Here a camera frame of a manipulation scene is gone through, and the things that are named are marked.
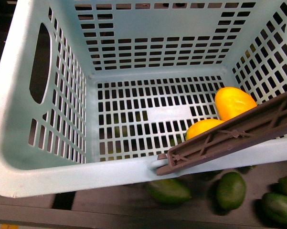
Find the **plastic basket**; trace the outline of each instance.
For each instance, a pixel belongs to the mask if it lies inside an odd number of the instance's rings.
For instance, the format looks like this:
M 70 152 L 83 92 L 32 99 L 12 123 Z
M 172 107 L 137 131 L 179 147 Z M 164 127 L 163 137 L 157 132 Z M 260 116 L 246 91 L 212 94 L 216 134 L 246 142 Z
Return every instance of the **plastic basket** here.
M 49 68 L 35 66 L 41 24 Z M 32 82 L 45 70 L 36 99 Z M 285 136 L 156 175 L 158 154 L 196 121 L 218 117 L 223 86 L 258 104 L 287 91 L 287 0 L 19 0 L 0 62 L 0 195 L 287 160 Z

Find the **plastic handle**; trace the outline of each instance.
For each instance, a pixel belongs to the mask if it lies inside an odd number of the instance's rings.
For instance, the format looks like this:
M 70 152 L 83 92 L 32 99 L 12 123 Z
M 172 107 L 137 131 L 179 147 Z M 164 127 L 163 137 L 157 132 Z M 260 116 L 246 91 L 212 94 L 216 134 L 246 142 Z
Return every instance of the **plastic handle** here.
M 165 175 L 287 134 L 287 92 L 169 149 Z

